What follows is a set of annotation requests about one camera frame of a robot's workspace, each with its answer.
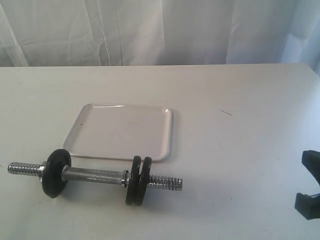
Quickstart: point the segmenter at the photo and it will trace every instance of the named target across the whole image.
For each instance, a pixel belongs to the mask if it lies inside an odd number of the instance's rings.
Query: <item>square plate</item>
[[[171,126],[166,107],[91,103],[81,109],[62,148],[80,157],[159,161],[169,154]]]

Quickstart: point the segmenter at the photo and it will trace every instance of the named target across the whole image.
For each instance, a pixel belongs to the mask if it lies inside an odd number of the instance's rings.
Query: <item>white tray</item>
[[[159,161],[169,154],[171,125],[166,107],[91,103],[81,109],[62,148],[80,157]]]

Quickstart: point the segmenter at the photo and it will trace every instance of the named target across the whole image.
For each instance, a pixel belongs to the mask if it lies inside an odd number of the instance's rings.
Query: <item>black object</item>
[[[320,185],[320,152],[304,151],[302,164]],[[320,219],[320,193],[315,195],[297,193],[294,208],[307,220]]]
[[[65,165],[71,167],[71,157],[65,149],[55,150],[46,161],[42,172],[42,189],[52,199],[56,198],[68,183],[61,180],[61,172]]]
[[[141,157],[135,156],[133,158],[132,168],[131,168],[131,177],[128,183],[128,190],[126,192],[125,204],[131,205],[136,198],[136,189],[139,183],[139,171],[140,171]]]
[[[136,196],[134,200],[134,204],[137,206],[141,206],[141,204],[144,201],[147,185],[149,183],[151,163],[152,163],[151,157],[147,156],[144,158],[141,175],[140,175],[140,181],[136,188]]]

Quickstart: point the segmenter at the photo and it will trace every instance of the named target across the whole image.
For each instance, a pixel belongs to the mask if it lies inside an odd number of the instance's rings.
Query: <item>white table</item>
[[[320,79],[307,65],[0,68],[0,102],[3,240],[320,237],[320,220],[294,209],[296,193],[320,192],[301,164],[320,150]],[[7,173],[46,160],[88,103],[171,108],[172,153],[151,171],[182,177],[183,191],[147,189],[136,207],[119,186],[70,181],[51,199],[36,177]]]

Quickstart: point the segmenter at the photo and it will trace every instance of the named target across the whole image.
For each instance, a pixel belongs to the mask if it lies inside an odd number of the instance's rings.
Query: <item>black weight plate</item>
[[[151,157],[146,157],[143,161],[143,166],[141,170],[141,176],[140,181],[136,189],[136,196],[134,199],[134,204],[137,206],[140,206],[143,201],[146,194],[147,185],[149,183],[149,174],[151,169]]]
[[[61,180],[61,172],[65,165],[71,167],[71,157],[65,149],[55,150],[45,163],[42,173],[42,189],[50,198],[56,198],[68,183],[68,181]]]
[[[141,164],[141,157],[135,156],[132,162],[131,178],[128,183],[128,190],[126,192],[126,197],[125,197],[126,205],[131,205],[136,198],[136,189],[139,183],[140,164]]]

